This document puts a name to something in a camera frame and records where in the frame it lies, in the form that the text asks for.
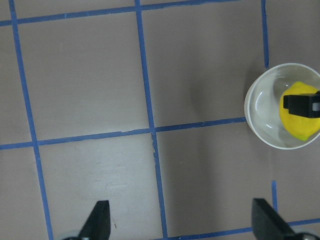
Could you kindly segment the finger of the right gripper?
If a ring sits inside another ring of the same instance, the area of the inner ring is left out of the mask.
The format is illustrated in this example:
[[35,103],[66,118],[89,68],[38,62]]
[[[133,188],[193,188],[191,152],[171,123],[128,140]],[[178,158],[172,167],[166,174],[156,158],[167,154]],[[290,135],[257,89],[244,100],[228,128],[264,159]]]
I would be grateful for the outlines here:
[[290,115],[305,118],[320,117],[320,92],[290,94],[283,97],[283,108]]

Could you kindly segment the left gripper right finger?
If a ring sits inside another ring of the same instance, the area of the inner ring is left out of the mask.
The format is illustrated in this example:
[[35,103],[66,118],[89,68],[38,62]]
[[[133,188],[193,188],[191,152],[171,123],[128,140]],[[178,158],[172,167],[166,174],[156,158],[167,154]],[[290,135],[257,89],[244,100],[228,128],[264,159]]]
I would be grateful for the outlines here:
[[252,232],[257,240],[296,239],[296,233],[264,198],[252,199]]

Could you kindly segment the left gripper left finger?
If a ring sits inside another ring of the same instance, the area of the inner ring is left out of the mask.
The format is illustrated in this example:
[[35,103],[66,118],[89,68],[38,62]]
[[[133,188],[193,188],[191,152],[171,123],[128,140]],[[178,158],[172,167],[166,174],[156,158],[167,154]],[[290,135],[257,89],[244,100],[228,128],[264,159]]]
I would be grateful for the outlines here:
[[111,235],[111,215],[108,200],[97,201],[78,234],[80,240],[108,240]]

